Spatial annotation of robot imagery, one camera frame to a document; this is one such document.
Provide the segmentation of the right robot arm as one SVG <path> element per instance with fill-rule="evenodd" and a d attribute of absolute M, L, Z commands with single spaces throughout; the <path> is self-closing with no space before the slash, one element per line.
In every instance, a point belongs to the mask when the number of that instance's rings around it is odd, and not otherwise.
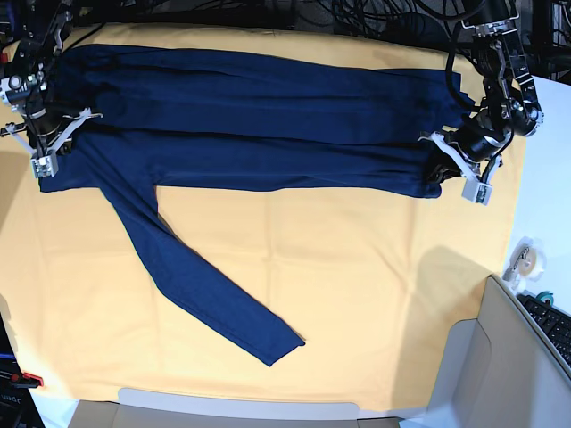
<path fill-rule="evenodd" d="M 1 47 L 15 43 L 14 53 L 1 53 L 1 102 L 22 117 L 1 135 L 28 136 L 24 147 L 35 158 L 56 154 L 74 130 L 89 119 L 87 107 L 55 100 L 55 66 L 63 53 L 79 11 L 72 1 L 3 1 Z"/>

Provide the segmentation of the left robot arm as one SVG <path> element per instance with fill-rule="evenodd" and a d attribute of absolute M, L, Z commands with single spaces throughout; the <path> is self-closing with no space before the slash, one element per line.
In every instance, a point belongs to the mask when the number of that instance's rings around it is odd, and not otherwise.
<path fill-rule="evenodd" d="M 455 23 L 445 64 L 445 83 L 452 98 L 467 113 L 455 131 L 423 135 L 435 149 L 425 169 L 428 183 L 464 177 L 487 184 L 501 166 L 502 153 L 515 136 L 531 136 L 542 124 L 534 78 L 517 32 L 517 7 L 513 1 L 464 1 L 463 12 L 436 12 L 421 1 L 416 5 L 429 16 Z M 474 31 L 471 60 L 483 77 L 484 98 L 468 103 L 452 82 L 459 33 Z"/>

